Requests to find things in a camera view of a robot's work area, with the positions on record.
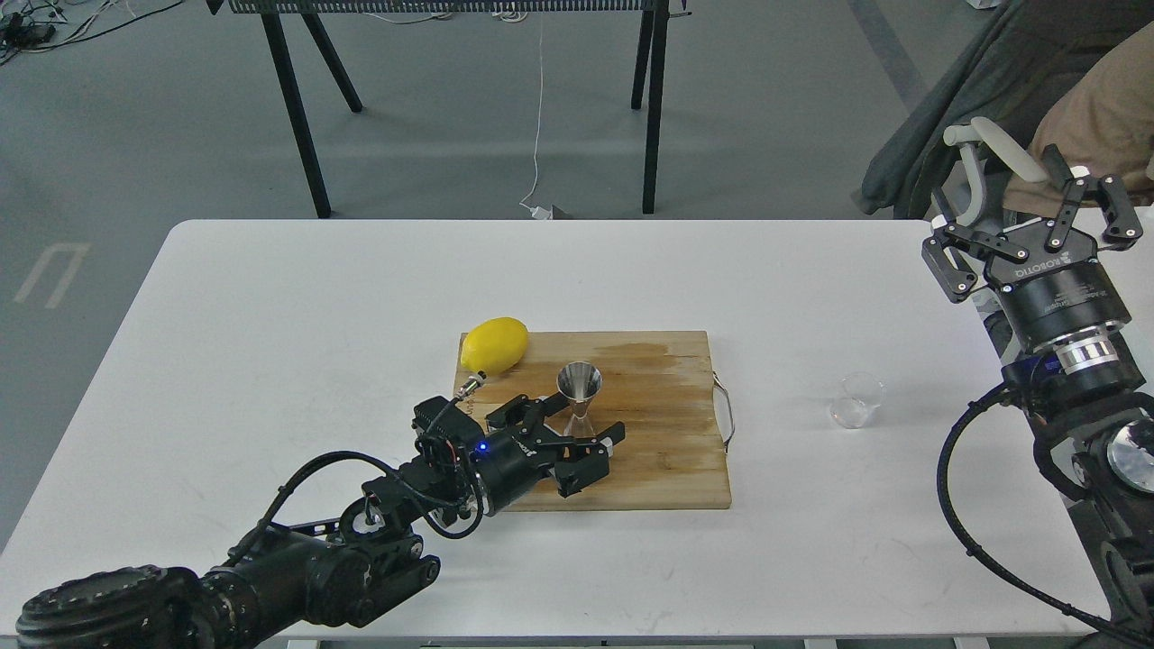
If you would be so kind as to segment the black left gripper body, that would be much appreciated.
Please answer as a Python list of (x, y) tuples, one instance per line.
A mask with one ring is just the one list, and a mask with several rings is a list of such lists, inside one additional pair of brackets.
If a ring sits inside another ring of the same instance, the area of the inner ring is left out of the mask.
[(485, 514), (493, 516), (535, 488), (559, 461), (560, 433), (541, 422), (508, 425), (469, 446)]

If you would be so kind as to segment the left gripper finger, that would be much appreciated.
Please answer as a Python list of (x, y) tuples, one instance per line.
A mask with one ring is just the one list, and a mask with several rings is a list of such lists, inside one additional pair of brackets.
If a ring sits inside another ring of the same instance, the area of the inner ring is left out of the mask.
[(609, 476), (610, 452), (625, 439), (623, 422), (615, 422), (592, 438), (553, 435), (541, 443), (545, 467), (557, 485), (562, 498), (574, 497), (580, 490)]
[(568, 406), (569, 402), (561, 393), (537, 400), (530, 400), (525, 394), (515, 396), (504, 403), (503, 406), (499, 406), (499, 409), (490, 411), (490, 415), (486, 415), (486, 435), (495, 434), (511, 426), (526, 427), (527, 430), (535, 430), (537, 426), (540, 430), (557, 434), (556, 430), (549, 426), (547, 419), (549, 416), (564, 411)]

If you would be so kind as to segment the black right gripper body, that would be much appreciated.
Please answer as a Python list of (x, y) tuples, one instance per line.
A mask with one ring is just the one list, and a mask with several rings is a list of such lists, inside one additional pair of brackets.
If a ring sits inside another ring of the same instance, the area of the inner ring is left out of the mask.
[(986, 263), (986, 279), (999, 291), (998, 301), (1022, 349), (1037, 351), (1076, 331), (1131, 321), (1121, 292), (1097, 262), (1092, 234), (1072, 230), (1059, 251), (1047, 249), (1051, 234), (1044, 225), (1014, 227), (999, 239), (1005, 248), (1027, 253), (1025, 259), (994, 255)]

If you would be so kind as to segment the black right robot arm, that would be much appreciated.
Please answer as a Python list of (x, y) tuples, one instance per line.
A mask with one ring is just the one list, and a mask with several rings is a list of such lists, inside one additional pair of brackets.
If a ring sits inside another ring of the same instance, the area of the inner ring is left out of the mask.
[[(936, 469), (941, 513), (966, 553), (998, 579), (1106, 637), (1110, 648), (1151, 647), (1151, 394), (1122, 328), (1131, 313), (1114, 288), (1101, 249), (1127, 249), (1142, 236), (1121, 177), (1076, 176), (1059, 148), (1042, 155), (1062, 193), (1059, 210), (1001, 233), (956, 219), (922, 245), (922, 256), (952, 303), (982, 292), (992, 299), (990, 338), (1010, 351), (1002, 381), (949, 428)], [(1039, 472), (1084, 513), (1079, 531), (1111, 617), (1080, 607), (1018, 579), (966, 530), (949, 497), (957, 440), (990, 406), (1017, 406), (1031, 425)]]

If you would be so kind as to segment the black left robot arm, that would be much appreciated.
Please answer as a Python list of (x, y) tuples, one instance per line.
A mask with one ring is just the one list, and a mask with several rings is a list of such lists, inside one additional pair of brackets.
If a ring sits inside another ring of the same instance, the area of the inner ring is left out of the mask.
[[(439, 579), (415, 521), (445, 539), (474, 534), (540, 482), (560, 497), (609, 476), (622, 422), (574, 437), (548, 420), (574, 400), (519, 395), (484, 423), (459, 409), (482, 379), (454, 398), (415, 405), (415, 457), (391, 467), (362, 452), (327, 452), (288, 477), (263, 517), (220, 566), (198, 576), (155, 564), (67, 580), (27, 600), (21, 648), (254, 648), (295, 625), (362, 628)], [(380, 470), (338, 519), (278, 525), (295, 488), (325, 467), (359, 461)]]

